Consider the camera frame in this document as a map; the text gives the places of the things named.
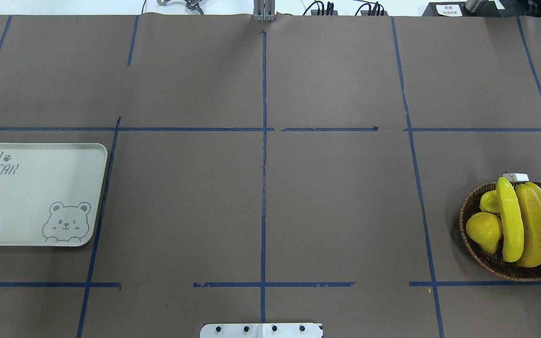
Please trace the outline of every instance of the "brown basket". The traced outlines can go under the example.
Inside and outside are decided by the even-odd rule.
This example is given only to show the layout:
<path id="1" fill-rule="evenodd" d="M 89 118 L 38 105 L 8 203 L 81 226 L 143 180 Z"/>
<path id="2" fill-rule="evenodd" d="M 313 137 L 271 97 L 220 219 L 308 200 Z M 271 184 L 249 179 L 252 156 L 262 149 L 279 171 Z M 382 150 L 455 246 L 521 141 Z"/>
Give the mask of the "brown basket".
<path id="1" fill-rule="evenodd" d="M 541 188 L 541 182 L 534 182 Z M 513 186 L 517 186 L 520 183 L 513 183 Z M 487 191 L 495 190 L 496 183 L 483 184 L 475 188 L 464 199 L 462 206 L 460 206 L 459 212 L 459 231 L 460 236 L 466 246 L 467 250 L 471 253 L 473 258 L 486 268 L 492 274 L 505 278 L 507 280 L 514 280 L 516 282 L 538 282 L 541 281 L 541 265 L 535 268 L 520 268 L 515 267 L 512 263 L 502 260 L 502 242 L 498 246 L 498 251 L 495 254 L 487 254 L 479 245 L 469 238 L 466 234 L 466 221 L 469 220 L 473 214 L 480 212 L 479 202 L 481 196 Z"/>

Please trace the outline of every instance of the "white floor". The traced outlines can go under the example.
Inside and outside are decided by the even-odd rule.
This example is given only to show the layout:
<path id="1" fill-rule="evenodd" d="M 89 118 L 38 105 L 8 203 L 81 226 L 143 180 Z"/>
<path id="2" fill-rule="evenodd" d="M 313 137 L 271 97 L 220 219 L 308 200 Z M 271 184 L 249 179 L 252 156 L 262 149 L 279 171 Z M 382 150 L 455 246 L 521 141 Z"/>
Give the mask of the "white floor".
<path id="1" fill-rule="evenodd" d="M 302 15 L 312 0 L 276 0 L 280 13 Z M 339 15 L 354 15 L 362 2 L 356 0 L 334 1 Z M 381 0 L 389 15 L 421 16 L 428 0 Z M 136 15 L 141 13 L 143 0 L 0 0 L 0 15 Z M 251 14 L 253 0 L 203 0 L 201 7 L 207 15 Z M 184 0 L 172 0 L 159 6 L 156 0 L 146 0 L 145 12 L 167 15 L 195 14 L 185 9 Z"/>

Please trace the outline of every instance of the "yellow lemon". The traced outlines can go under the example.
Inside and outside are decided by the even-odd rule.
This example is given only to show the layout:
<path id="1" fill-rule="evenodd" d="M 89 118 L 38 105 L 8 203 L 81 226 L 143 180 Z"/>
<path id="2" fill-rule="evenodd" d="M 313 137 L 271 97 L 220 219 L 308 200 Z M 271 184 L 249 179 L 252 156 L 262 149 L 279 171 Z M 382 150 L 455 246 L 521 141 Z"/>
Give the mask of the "yellow lemon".
<path id="1" fill-rule="evenodd" d="M 478 212 L 466 222 L 466 233 L 483 251 L 495 254 L 502 238 L 502 222 L 494 214 Z"/>
<path id="2" fill-rule="evenodd" d="M 479 209 L 484 212 L 491 212 L 492 214 L 500 214 L 498 209 L 498 197 L 496 190 L 488 191 L 481 196 L 481 202 L 479 202 Z"/>

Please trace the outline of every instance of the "bear drawing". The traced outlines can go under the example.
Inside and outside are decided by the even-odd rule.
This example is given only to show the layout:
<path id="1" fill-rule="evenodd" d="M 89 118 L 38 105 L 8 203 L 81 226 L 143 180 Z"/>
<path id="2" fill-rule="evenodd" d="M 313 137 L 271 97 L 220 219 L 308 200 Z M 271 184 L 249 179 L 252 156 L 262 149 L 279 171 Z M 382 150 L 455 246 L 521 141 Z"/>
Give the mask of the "bear drawing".
<path id="1" fill-rule="evenodd" d="M 83 202 L 77 206 L 64 206 L 55 202 L 49 207 L 49 219 L 43 225 L 46 242 L 81 242 L 89 232 L 87 214 L 91 205 Z"/>

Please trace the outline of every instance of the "rectangular tray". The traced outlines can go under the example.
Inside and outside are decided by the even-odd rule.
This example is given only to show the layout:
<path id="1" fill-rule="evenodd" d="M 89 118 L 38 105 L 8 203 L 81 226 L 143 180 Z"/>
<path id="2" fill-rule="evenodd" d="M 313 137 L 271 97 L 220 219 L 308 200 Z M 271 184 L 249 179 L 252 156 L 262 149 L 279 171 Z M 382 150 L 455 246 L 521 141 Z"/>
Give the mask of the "rectangular tray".
<path id="1" fill-rule="evenodd" d="M 107 159 L 99 143 L 0 143 L 0 246 L 87 243 Z"/>

